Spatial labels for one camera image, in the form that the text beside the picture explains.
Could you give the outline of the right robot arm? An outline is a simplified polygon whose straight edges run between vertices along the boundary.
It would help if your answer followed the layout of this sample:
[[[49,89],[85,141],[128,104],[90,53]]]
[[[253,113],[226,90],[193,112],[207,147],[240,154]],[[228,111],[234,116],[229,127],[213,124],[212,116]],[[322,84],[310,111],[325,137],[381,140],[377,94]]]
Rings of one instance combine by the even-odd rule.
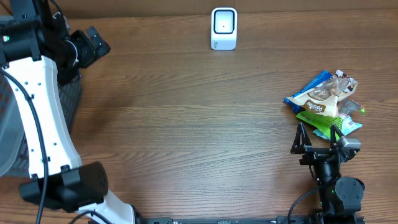
[[[291,154],[300,154],[300,165],[310,169],[316,187],[300,196],[290,207],[287,223],[364,223],[357,217],[361,210],[365,184],[354,177],[343,177],[341,164],[354,158],[361,149],[357,138],[349,138],[336,125],[330,129],[330,146],[313,147],[303,123],[297,126]],[[296,205],[305,197],[317,192],[320,209],[315,209],[306,217],[293,217]]]

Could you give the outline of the beige cookie bag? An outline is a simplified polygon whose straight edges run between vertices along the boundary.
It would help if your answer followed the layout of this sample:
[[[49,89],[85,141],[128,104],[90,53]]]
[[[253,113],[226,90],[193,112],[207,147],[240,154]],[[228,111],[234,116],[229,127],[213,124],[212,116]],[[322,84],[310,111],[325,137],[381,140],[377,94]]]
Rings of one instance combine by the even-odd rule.
[[[337,70],[330,79],[315,88],[309,89],[296,97],[289,96],[286,98],[301,106],[305,111],[322,116],[337,117],[337,104],[351,96],[357,87],[358,82],[354,78],[341,70]]]

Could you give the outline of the blue Oreo packet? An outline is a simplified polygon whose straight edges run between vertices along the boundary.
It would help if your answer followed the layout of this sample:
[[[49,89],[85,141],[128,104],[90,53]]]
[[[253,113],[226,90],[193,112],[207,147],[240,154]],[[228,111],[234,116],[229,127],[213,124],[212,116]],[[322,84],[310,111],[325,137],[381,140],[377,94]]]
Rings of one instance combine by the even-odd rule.
[[[296,97],[299,94],[304,93],[309,89],[315,88],[316,86],[318,86],[319,84],[321,84],[324,81],[327,81],[331,77],[332,77],[332,74],[329,71],[323,70],[312,81],[310,81],[308,84],[306,84],[299,92],[293,94],[292,97]],[[284,103],[289,105],[295,114],[297,114],[303,110],[303,108],[301,106],[291,102],[288,98],[284,98]]]

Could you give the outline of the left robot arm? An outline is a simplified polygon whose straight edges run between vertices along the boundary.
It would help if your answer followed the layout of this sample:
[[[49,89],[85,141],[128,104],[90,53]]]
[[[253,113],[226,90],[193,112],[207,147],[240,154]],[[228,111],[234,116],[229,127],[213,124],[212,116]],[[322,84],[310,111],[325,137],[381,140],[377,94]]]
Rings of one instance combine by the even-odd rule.
[[[96,223],[137,222],[134,207],[109,189],[99,162],[83,164],[71,137],[58,89],[110,51],[90,27],[69,32],[54,1],[12,1],[1,25],[1,74],[12,86],[27,145],[30,181],[20,196],[39,210],[64,210]]]

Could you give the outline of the light teal snack packet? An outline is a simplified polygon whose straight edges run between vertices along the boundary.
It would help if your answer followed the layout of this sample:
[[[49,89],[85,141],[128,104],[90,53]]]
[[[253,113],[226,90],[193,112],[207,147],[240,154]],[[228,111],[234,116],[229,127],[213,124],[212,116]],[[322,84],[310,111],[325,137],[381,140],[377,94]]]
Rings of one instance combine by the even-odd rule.
[[[353,131],[361,128],[362,126],[362,124],[356,123],[355,121],[347,118],[342,122],[340,131],[343,133],[343,135],[346,136]],[[313,131],[313,134],[317,135],[320,138],[330,140],[330,129],[328,128],[316,129]]]

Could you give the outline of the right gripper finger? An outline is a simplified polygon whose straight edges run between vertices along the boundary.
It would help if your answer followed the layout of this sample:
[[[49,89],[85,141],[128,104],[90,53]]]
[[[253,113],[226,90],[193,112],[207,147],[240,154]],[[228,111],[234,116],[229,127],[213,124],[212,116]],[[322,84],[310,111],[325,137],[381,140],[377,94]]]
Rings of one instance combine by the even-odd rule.
[[[330,127],[330,146],[335,146],[340,137],[344,134],[340,131],[336,124],[332,124]]]
[[[293,145],[291,147],[291,154],[305,154],[312,148],[312,143],[305,130],[304,124],[299,123]]]

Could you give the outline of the green snack bag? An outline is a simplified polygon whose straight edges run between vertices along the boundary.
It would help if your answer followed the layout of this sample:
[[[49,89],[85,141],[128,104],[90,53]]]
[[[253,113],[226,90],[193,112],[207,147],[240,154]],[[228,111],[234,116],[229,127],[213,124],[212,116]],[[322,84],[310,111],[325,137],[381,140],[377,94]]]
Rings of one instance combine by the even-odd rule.
[[[296,118],[314,126],[315,129],[322,129],[322,128],[330,129],[332,124],[336,124],[340,129],[342,122],[345,119],[348,118],[352,120],[350,116],[351,113],[360,111],[362,115],[365,114],[365,107],[351,99],[345,99],[339,102],[337,104],[337,107],[338,107],[337,117],[322,116],[308,111],[302,111],[296,115]]]

